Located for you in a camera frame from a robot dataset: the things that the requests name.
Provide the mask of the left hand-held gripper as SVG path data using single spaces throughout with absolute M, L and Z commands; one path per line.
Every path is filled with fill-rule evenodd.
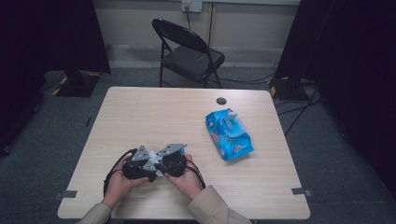
M 145 169 L 144 166 L 149 162 L 150 155 L 144 146 L 131 150 L 132 155 L 122 166 L 122 174 L 128 179 L 139 179 L 147 177 L 149 182 L 156 179 L 156 172 Z

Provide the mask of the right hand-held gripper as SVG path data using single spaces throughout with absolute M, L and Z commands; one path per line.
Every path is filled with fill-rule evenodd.
M 158 163 L 156 169 L 163 175 L 169 174 L 173 177 L 180 177 L 184 174 L 187 159 L 184 155 L 186 144 L 168 144 L 164 149 L 157 153 Z

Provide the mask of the black stand base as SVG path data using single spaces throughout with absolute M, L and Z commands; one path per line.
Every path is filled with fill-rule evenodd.
M 268 80 L 268 86 L 272 96 L 281 101 L 307 101 L 309 99 L 304 87 L 300 82 L 295 82 L 288 77 Z
M 96 73 L 78 70 L 66 70 L 65 74 L 66 78 L 61 81 L 53 95 L 89 98 L 101 77 Z

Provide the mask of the white wet wipe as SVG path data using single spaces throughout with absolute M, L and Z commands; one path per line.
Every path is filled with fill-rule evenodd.
M 146 168 L 149 171 L 153 171 L 156 176 L 163 176 L 163 156 L 158 155 L 154 151 L 150 151 Z

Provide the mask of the blue wet wipes pack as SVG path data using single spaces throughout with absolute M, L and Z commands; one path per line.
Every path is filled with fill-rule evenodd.
M 209 113 L 205 117 L 205 126 L 225 161 L 240 158 L 254 150 L 243 122 L 231 108 Z

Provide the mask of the person's left hand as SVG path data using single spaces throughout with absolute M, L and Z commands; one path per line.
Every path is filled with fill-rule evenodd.
M 122 167 L 128 159 L 129 155 L 124 156 L 109 178 L 102 204 L 105 204 L 111 210 L 113 210 L 133 188 L 139 187 L 149 181 L 147 177 L 128 179 L 123 175 Z

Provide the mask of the person's right hand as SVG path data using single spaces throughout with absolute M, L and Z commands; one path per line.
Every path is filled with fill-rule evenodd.
M 180 177 L 174 177 L 166 174 L 166 179 L 172 183 L 182 194 L 187 196 L 191 201 L 203 190 L 200 178 L 198 177 L 198 169 L 192 161 L 191 154 L 185 155 L 187 160 L 187 168 Z

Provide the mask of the black curtain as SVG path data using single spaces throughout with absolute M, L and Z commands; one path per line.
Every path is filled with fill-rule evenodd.
M 300 0 L 276 75 L 318 84 L 396 197 L 396 0 Z
M 93 0 L 0 0 L 0 92 L 59 70 L 110 72 Z

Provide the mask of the black folding chair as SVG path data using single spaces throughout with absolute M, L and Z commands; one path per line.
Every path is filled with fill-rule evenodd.
M 191 29 L 176 23 L 154 19 L 151 23 L 162 41 L 159 86 L 169 85 L 163 80 L 166 68 L 180 76 L 207 86 L 208 81 L 222 85 L 217 70 L 225 62 L 225 55 L 210 48 L 206 42 Z

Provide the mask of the white wall socket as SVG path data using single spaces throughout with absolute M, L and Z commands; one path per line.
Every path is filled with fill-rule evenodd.
M 201 13 L 203 9 L 202 0 L 182 0 L 181 10 L 183 12 Z

